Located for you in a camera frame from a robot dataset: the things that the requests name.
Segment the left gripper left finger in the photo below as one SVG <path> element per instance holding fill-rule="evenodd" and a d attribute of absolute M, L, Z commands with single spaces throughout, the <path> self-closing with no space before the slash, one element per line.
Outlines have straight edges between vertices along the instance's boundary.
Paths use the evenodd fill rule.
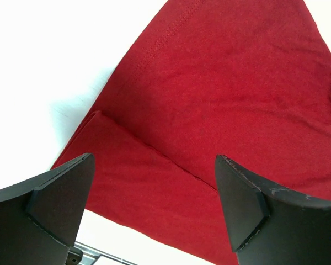
<path fill-rule="evenodd" d="M 0 264 L 78 264 L 74 247 L 95 171 L 90 153 L 0 190 Z"/>

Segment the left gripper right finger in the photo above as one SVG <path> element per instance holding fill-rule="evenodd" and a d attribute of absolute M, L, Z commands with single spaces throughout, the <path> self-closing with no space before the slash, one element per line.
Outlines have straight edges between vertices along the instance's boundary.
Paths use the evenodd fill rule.
<path fill-rule="evenodd" d="M 303 194 L 218 155 L 215 177 L 239 264 L 331 264 L 331 201 Z"/>

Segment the dark red t-shirt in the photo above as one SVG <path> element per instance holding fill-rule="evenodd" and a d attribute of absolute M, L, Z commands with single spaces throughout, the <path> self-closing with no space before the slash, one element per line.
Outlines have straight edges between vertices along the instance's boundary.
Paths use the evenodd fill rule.
<path fill-rule="evenodd" d="M 236 264 L 215 158 L 331 200 L 331 53 L 304 1 L 168 1 L 55 166 L 95 157 L 87 209 Z"/>

